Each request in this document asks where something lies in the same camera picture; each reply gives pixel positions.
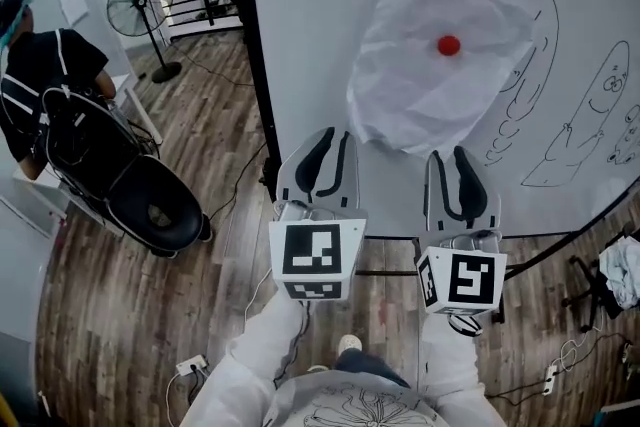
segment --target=black stand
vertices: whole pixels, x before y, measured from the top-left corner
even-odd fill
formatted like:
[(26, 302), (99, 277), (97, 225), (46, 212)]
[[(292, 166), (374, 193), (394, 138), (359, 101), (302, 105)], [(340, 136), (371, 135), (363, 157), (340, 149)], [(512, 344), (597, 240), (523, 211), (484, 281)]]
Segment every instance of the black stand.
[(154, 84), (162, 84), (163, 82), (167, 82), (173, 77), (177, 76), (182, 71), (182, 65), (178, 62), (164, 62), (162, 54), (160, 53), (160, 49), (158, 48), (158, 44), (153, 37), (153, 31), (151, 30), (151, 26), (149, 25), (149, 20), (147, 20), (147, 14), (144, 12), (145, 5), (146, 1), (143, 5), (140, 5), (140, 3), (138, 2), (136, 2), (135, 4), (136, 8), (140, 12), (140, 15), (142, 15), (142, 20), (144, 21), (144, 25), (147, 28), (147, 32), (149, 33), (149, 37), (151, 38), (151, 43), (153, 43), (153, 48), (158, 56), (158, 60), (160, 61), (160, 68), (158, 68), (151, 74), (151, 80)]

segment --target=white cloth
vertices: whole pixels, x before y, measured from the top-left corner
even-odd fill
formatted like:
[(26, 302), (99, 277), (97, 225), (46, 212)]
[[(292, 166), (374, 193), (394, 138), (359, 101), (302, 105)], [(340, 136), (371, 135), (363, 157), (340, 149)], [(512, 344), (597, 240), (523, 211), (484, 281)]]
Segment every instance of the white cloth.
[(182, 427), (505, 427), (478, 383), (473, 341), (448, 329), (427, 344), (425, 396), (370, 374), (308, 374), (276, 389), (304, 330), (305, 307), (278, 292), (207, 379)]
[[(446, 160), (532, 45), (533, 19), (504, 0), (378, 0), (347, 87), (362, 142)], [(440, 54), (453, 35), (460, 52)]]
[(633, 308), (640, 300), (640, 242), (626, 237), (609, 246), (600, 253), (600, 272), (620, 308)]

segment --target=cap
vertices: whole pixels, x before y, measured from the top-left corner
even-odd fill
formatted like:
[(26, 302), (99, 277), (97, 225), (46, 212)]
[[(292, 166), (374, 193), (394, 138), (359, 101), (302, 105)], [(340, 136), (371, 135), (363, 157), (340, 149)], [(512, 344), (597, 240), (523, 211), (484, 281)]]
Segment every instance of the cap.
[(20, 13), (25, 0), (1, 0), (0, 1), (0, 38), (5, 35), (13, 25)]

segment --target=fan base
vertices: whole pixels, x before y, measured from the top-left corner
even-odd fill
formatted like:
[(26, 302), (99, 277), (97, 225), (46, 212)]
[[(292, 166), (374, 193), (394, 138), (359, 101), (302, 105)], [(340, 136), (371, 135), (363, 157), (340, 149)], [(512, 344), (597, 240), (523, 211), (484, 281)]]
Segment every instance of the fan base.
[(171, 80), (182, 71), (182, 65), (180, 63), (167, 63), (164, 68), (158, 68), (151, 75), (151, 80), (154, 84), (162, 84)]

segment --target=cartoon drawing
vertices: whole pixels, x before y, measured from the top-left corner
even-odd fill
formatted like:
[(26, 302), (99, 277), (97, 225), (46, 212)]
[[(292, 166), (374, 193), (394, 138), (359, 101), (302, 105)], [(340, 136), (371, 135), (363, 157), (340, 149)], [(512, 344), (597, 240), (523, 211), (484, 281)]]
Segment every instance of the cartoon drawing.
[(485, 166), (500, 162), (511, 148), (514, 137), (520, 132), (518, 122), (533, 111), (551, 73), (558, 47), (560, 20), (555, 0), (528, 0), (526, 6), (536, 13), (534, 42), (527, 54), (513, 70), (511, 78), (500, 90), (501, 94), (512, 92), (513, 99), (507, 106), (505, 120), (485, 154)]
[(413, 406), (401, 402), (391, 393), (373, 393), (343, 384), (325, 388), (314, 399), (317, 409), (304, 419), (305, 427), (429, 427), (435, 419), (415, 412)]
[(569, 183), (604, 136), (602, 126), (620, 100), (629, 74), (629, 44), (619, 41), (598, 70), (578, 109), (527, 176), (527, 187)]
[(640, 155), (640, 105), (634, 105), (624, 117), (627, 129), (618, 139), (616, 147), (607, 162), (617, 165), (627, 164)]

